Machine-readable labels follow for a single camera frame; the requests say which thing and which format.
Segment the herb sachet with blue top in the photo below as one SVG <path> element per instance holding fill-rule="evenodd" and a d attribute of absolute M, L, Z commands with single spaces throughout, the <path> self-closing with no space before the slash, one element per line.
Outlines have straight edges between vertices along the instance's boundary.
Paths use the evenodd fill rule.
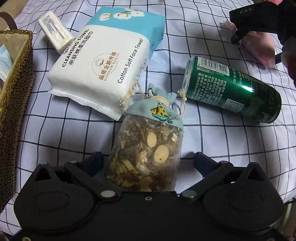
<path fill-rule="evenodd" d="M 177 95 L 150 84 L 147 94 L 126 110 L 105 177 L 127 191 L 173 191 L 184 126 L 173 109 Z"/>

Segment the white pocket tissue pack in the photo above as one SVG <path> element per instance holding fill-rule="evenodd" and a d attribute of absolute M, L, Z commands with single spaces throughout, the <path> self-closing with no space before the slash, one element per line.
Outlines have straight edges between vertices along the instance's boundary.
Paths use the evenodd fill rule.
<path fill-rule="evenodd" d="M 62 54 L 74 40 L 74 36 L 52 11 L 48 11 L 40 17 L 38 23 L 59 54 Z"/>

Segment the pink soft toy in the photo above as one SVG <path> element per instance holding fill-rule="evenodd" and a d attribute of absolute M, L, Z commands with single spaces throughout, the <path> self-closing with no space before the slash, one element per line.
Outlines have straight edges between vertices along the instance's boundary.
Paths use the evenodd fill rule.
<path fill-rule="evenodd" d="M 238 43 L 234 45 L 242 45 L 264 67 L 275 67 L 275 44 L 273 37 L 269 33 L 250 31 L 245 37 L 243 37 L 238 41 Z"/>

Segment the blue white checkered sheet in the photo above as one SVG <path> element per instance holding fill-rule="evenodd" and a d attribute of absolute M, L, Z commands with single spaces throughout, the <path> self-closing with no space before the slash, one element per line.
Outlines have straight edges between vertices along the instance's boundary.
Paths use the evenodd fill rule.
<path fill-rule="evenodd" d="M 275 122 L 258 123 L 244 116 L 193 100 L 186 103 L 184 140 L 176 191 L 201 180 L 193 168 L 197 151 L 236 166 L 258 162 L 284 201 L 295 196 L 295 86 L 278 64 L 264 68 L 244 48 L 230 44 L 231 32 L 221 26 L 232 9 L 250 1 L 28 1 L 16 24 L 34 34 L 35 83 L 23 117 L 16 164 L 20 191 L 37 164 L 81 161 L 100 151 L 109 155 L 121 123 L 76 102 L 49 93 L 47 74 L 58 59 L 37 20 L 53 11 L 76 35 L 102 7 L 129 7 L 166 17 L 164 39 L 155 50 L 140 85 L 168 92 L 180 89 L 185 66 L 202 56 L 248 73 L 274 87 L 282 99 Z"/>

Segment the green drink can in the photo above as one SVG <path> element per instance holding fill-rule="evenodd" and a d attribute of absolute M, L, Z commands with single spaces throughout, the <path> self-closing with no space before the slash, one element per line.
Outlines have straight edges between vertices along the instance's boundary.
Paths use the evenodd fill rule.
<path fill-rule="evenodd" d="M 281 110 L 281 95 L 268 84 L 224 64 L 192 57 L 185 68 L 182 91 L 188 99 L 274 122 Z"/>

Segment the woven basket with floral liner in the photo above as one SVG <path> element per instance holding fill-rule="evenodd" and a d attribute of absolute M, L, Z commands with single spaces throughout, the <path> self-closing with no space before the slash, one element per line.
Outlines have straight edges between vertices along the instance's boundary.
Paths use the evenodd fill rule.
<path fill-rule="evenodd" d="M 16 163 L 23 115 L 35 80 L 33 63 L 33 33 L 18 29 L 6 12 L 1 18 L 8 30 L 1 31 L 1 43 L 6 46 L 13 65 L 1 86 L 1 210 L 16 191 Z"/>

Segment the blue white cleansing towel pack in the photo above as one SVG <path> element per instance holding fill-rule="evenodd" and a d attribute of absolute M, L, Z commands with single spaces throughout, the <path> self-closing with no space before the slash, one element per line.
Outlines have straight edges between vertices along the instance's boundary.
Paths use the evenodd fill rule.
<path fill-rule="evenodd" d="M 121 99 L 163 40 L 164 16 L 103 6 L 48 73 L 51 94 L 119 120 Z"/>

